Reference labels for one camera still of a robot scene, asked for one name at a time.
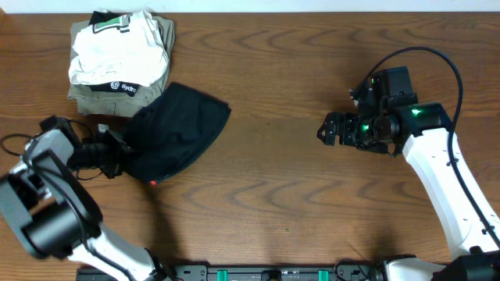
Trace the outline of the black leggings with red waistband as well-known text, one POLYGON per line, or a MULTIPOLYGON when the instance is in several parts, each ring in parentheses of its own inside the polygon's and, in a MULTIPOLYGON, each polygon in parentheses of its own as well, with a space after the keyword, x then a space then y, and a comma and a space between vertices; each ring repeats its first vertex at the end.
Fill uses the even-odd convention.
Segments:
POLYGON ((123 132, 131 153, 123 171, 143 182, 161 182, 195 162, 223 131, 229 105, 179 83, 171 83, 137 112, 123 132))

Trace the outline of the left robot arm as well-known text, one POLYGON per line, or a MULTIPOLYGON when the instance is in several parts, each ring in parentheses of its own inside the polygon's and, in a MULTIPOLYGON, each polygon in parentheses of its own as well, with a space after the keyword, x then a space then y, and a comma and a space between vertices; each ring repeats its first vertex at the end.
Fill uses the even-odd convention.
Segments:
POLYGON ((164 280, 149 250, 106 227, 97 203, 66 163, 75 147, 61 129, 30 137, 20 161, 1 178, 1 215, 36 258, 80 262, 116 280, 164 280))

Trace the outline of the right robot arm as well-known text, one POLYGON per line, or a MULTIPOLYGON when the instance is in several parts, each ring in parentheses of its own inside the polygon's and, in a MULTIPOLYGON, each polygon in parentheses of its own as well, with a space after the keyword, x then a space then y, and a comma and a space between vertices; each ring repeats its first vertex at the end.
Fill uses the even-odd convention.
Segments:
POLYGON ((380 154, 395 146, 422 182, 445 232, 451 262, 413 256, 382 261, 371 280, 497 280, 499 217, 471 173, 438 103, 404 105, 381 114, 330 112, 317 131, 326 145, 339 142, 380 154))

